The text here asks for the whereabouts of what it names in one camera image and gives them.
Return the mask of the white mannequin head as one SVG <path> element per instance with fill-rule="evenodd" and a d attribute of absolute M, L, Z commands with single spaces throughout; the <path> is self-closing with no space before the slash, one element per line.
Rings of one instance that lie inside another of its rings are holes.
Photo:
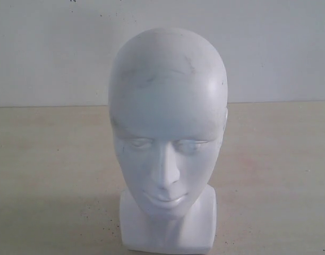
<path fill-rule="evenodd" d="M 108 95 L 126 183 L 119 202 L 123 244 L 134 251 L 207 254 L 217 221 L 209 180 L 228 116 L 219 53 L 192 31 L 144 31 L 118 52 Z"/>

